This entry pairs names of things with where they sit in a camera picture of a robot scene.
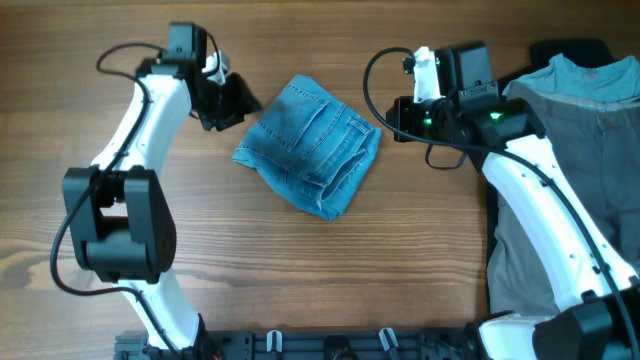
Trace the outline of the light blue denim jeans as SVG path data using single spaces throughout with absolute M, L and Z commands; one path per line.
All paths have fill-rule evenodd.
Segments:
M 344 214 L 376 158 L 382 130 L 312 78 L 296 75 L 264 110 L 232 160 L 296 208 Z

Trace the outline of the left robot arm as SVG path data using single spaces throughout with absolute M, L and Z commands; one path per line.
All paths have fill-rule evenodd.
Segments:
M 214 43 L 195 23 L 171 23 L 167 46 L 128 75 L 134 94 L 108 145 L 63 177 L 52 280 L 79 297 L 124 294 L 147 330 L 138 352 L 150 359 L 224 356 L 172 268 L 177 232 L 159 181 L 186 118 L 221 132 L 261 109 L 227 58 L 207 50 Z

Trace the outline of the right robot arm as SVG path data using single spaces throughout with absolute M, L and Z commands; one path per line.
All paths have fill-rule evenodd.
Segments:
M 639 355 L 639 63 L 597 39 L 531 47 L 495 79 L 487 46 L 403 51 L 414 92 L 383 120 L 448 146 L 488 182 L 490 314 L 473 359 Z

